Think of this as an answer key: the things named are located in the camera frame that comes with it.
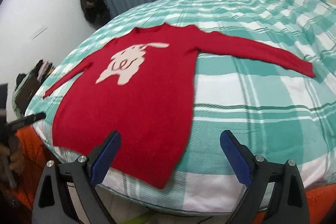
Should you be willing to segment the person's left hand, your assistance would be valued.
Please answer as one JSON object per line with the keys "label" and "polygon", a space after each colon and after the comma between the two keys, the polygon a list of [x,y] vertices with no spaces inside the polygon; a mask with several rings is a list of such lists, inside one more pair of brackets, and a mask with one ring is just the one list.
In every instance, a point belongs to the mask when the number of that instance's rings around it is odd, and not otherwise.
{"label": "person's left hand", "polygon": [[1,142],[1,182],[10,189],[17,187],[17,179],[23,170],[21,166],[21,142],[16,135],[11,135]]}

